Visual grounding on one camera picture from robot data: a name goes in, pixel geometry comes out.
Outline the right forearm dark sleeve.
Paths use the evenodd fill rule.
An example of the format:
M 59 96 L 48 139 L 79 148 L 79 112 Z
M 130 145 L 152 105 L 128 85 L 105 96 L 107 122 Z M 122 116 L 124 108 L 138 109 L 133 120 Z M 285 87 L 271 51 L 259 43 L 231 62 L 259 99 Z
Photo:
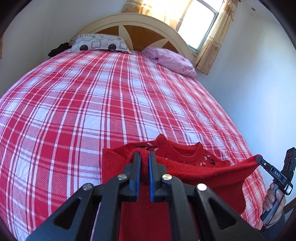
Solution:
M 264 237 L 265 240 L 272 241 L 278 236 L 278 234 L 280 233 L 284 225 L 285 225 L 285 214 L 284 212 L 282 212 L 277 222 L 265 227 L 263 230 L 260 230 L 259 232 L 261 233 L 261 235 Z

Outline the person right hand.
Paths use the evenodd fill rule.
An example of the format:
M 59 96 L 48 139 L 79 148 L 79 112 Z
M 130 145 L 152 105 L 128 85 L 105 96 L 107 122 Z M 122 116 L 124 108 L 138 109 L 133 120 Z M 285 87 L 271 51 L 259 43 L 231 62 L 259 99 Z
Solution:
M 265 196 L 264 202 L 262 204 L 262 208 L 264 211 L 270 211 L 275 201 L 279 203 L 277 211 L 272 216 L 272 218 L 270 218 L 267 221 L 268 225 L 272 225 L 278 221 L 286 203 L 284 193 L 280 189 L 274 192 L 274 187 L 275 187 L 275 184 L 271 183 L 269 189 L 267 190 L 267 195 Z

